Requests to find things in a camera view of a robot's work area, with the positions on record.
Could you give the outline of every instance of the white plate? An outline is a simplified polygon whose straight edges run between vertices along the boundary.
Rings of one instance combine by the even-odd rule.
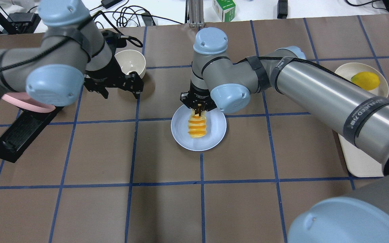
[[[380,80],[379,96],[387,97],[389,94],[388,83],[384,76],[376,69],[363,63],[346,63],[341,65],[335,71],[336,74],[351,80],[352,76],[359,72],[372,72],[377,74]],[[349,172],[355,177],[382,177],[382,165],[367,155],[364,151],[355,147],[344,137],[339,135],[341,149],[343,150],[344,160]]]
[[[226,118],[219,109],[213,109],[205,114],[207,117],[207,134],[200,138],[191,138],[188,134],[188,119],[191,109],[182,105],[173,114],[171,131],[175,141],[183,148],[192,151],[205,151],[214,148],[226,133]]]

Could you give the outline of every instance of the tiled table surface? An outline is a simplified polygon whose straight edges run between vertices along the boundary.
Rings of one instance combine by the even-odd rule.
[[[389,82],[389,15],[207,23],[229,37],[233,62],[285,46],[335,70],[361,62]],[[227,116],[215,148],[179,146],[171,117],[190,81],[197,29],[122,29],[144,41],[139,101],[85,89],[12,164],[0,160],[0,242],[287,242],[316,202],[374,181],[352,177],[337,135],[273,89]],[[42,34],[0,36],[37,47]],[[0,102],[0,135],[18,109]]]

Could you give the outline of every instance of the green and white carton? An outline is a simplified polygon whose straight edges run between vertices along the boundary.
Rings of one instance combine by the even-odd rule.
[[[236,4],[232,0],[213,0],[213,8],[222,22],[230,22],[235,17]]]

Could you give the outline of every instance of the yellow lemon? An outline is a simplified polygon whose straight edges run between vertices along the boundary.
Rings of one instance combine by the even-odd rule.
[[[351,78],[351,82],[355,83],[364,90],[372,90],[379,86],[379,77],[372,72],[360,72]]]

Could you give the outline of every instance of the white background surface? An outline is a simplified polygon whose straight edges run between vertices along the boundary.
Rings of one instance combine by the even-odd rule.
[[[82,0],[88,9],[92,9],[100,5],[100,0]],[[349,0],[351,3],[365,3],[368,0]],[[100,8],[102,11],[112,11],[118,6],[126,3],[123,0],[110,9]],[[244,20],[271,20],[277,18],[277,2],[278,0],[234,0],[236,4],[236,16],[233,21]],[[7,13],[12,12],[27,12],[28,9],[13,5],[11,0],[0,0],[1,6]],[[139,5],[148,9],[152,15],[169,18],[178,22],[184,22],[185,16],[185,0],[129,0],[126,6]],[[382,1],[374,3],[376,7],[385,7]],[[369,14],[387,14],[388,11],[383,9],[374,9],[372,6],[353,7],[347,5],[344,0],[288,0],[288,16],[287,18],[304,18],[304,17],[330,17],[330,16],[350,16],[350,15],[369,15]],[[97,18],[105,28],[111,26],[102,18]],[[219,17],[212,8],[212,0],[204,0],[204,20],[205,22],[220,22]],[[176,24],[167,20],[154,18],[158,25]],[[136,26],[133,21],[130,21],[129,26]],[[47,27],[40,23],[35,32],[45,32]]]

